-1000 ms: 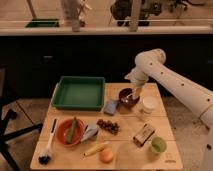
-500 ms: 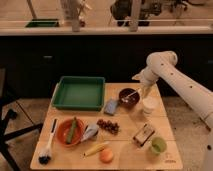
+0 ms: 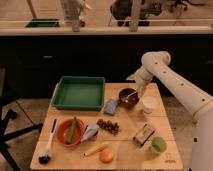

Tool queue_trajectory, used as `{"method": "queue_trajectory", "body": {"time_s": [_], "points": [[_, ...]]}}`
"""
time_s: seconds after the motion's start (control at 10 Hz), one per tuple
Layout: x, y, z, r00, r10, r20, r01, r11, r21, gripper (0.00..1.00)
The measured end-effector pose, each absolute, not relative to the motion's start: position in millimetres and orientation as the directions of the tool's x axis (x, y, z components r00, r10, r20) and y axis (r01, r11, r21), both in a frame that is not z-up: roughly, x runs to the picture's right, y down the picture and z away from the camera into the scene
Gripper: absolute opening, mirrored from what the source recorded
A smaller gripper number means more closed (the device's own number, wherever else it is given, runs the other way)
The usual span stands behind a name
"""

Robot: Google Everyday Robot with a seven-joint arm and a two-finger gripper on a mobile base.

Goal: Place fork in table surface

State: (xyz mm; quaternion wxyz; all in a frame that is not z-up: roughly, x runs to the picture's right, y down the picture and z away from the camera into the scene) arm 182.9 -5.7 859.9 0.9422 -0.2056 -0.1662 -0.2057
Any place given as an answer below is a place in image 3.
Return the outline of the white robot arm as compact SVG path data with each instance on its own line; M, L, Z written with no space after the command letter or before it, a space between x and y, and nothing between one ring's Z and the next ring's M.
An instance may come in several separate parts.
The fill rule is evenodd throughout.
M188 171L213 171L213 96L168 67L167 51L147 52L142 66L127 77L145 88L157 77L197 121Z

